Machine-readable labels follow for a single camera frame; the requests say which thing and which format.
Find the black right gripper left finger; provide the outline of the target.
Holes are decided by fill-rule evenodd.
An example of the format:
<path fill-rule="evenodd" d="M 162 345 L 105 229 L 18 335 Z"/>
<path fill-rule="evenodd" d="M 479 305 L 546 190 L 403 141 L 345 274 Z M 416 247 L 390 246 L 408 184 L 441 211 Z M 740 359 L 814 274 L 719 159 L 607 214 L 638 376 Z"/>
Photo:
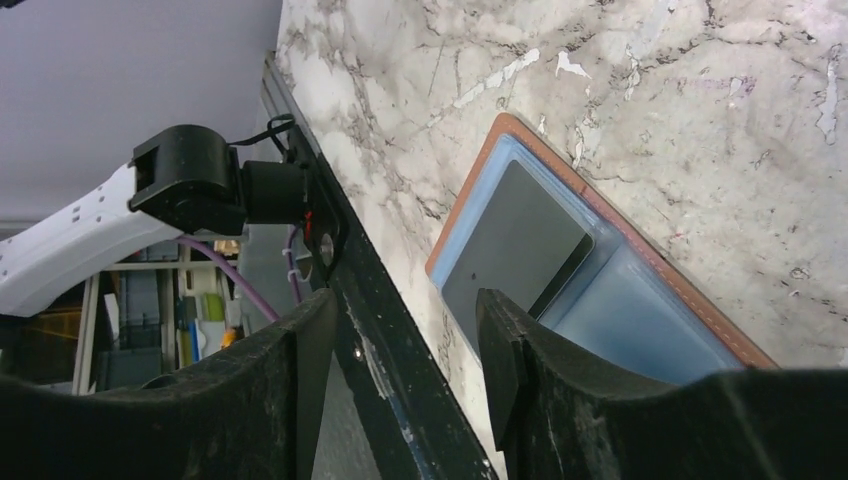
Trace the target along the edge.
<path fill-rule="evenodd" d="M 5 479 L 308 479 L 338 307 L 283 319 L 139 388 L 62 395 L 1 383 Z"/>

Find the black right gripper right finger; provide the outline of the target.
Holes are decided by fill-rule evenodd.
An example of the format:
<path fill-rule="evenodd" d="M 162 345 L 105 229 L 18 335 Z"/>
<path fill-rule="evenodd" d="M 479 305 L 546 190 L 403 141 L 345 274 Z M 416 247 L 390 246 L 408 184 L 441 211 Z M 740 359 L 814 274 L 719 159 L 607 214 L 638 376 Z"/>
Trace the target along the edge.
<path fill-rule="evenodd" d="M 491 428 L 512 479 L 843 479 L 847 373 L 744 368 L 674 386 L 477 295 Z"/>

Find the brown leather card holder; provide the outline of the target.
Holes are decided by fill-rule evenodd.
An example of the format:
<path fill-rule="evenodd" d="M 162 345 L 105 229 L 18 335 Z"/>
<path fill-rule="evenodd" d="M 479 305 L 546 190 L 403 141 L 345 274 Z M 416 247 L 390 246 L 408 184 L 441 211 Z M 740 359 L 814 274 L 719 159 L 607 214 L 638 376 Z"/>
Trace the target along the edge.
<path fill-rule="evenodd" d="M 534 320 L 605 360 L 671 384 L 720 370 L 774 366 L 597 189 L 508 113 L 495 118 L 426 262 L 449 312 L 442 287 L 512 161 L 522 164 L 595 240 L 592 253 Z"/>

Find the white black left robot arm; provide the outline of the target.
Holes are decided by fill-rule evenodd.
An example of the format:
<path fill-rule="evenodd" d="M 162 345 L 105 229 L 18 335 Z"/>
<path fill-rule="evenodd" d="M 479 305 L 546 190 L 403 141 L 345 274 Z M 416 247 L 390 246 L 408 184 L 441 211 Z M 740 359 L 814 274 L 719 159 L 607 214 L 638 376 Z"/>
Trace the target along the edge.
<path fill-rule="evenodd" d="M 245 161 L 239 142 L 169 127 L 70 205 L 1 243 L 1 312 L 32 317 L 78 283 L 151 245 L 249 224 L 293 224 L 307 210 L 304 167 Z"/>

